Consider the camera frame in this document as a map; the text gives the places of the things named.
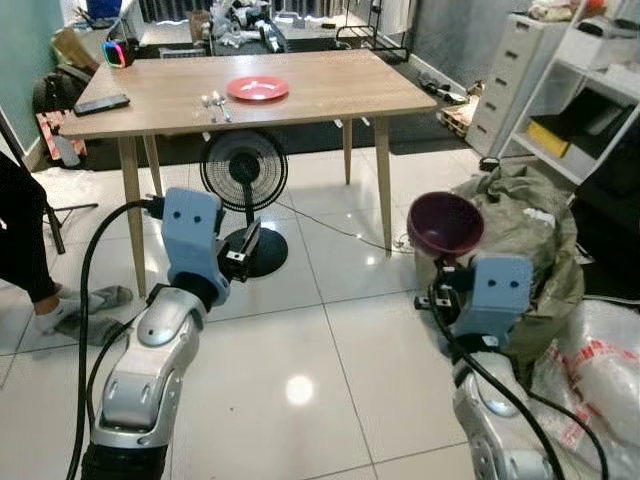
yellow box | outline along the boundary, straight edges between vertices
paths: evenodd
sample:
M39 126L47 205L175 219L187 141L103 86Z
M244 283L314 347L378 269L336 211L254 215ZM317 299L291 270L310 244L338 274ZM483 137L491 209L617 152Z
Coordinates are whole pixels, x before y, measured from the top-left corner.
M535 120L531 120L529 128L527 129L527 135L539 146L559 158L564 157L570 145L569 142L562 140Z

black pants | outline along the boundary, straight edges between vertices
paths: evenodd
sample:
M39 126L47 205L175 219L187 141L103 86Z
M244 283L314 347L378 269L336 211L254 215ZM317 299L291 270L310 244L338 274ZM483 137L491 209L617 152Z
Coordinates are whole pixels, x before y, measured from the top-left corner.
M42 235L47 193L0 152L0 278L26 290L33 303L55 294Z

electric fan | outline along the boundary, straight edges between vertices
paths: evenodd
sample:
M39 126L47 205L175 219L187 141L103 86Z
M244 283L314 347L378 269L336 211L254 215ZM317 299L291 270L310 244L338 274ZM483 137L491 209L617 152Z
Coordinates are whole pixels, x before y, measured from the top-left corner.
M275 202L287 182L288 163L280 144L264 132L224 133L205 146L200 177L205 188L220 197L229 210L244 212L247 228L256 210ZM247 228L226 240L231 249L242 246ZM287 242L278 232L261 228L258 246L249 260L249 277L275 272L287 259Z

fan grille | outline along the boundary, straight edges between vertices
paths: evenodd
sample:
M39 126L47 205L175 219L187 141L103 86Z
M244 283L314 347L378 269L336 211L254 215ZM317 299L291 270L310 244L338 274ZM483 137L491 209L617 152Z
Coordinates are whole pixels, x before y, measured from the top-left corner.
M275 202L284 190L287 157L278 142L264 132L224 133L206 145L200 175L205 188L218 195L228 209L260 210ZM247 205L249 185L252 205Z

gray wall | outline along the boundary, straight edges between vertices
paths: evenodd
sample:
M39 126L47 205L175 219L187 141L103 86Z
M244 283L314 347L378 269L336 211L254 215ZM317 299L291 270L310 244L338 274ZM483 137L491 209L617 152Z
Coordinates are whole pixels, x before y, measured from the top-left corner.
M58 1L0 0L0 105L25 150L38 138L33 85L55 65L49 42L61 27Z
M507 15L531 4L531 0L414 1L418 5L412 53L463 86L487 77ZM370 0L355 3L351 0L352 10L366 20Z

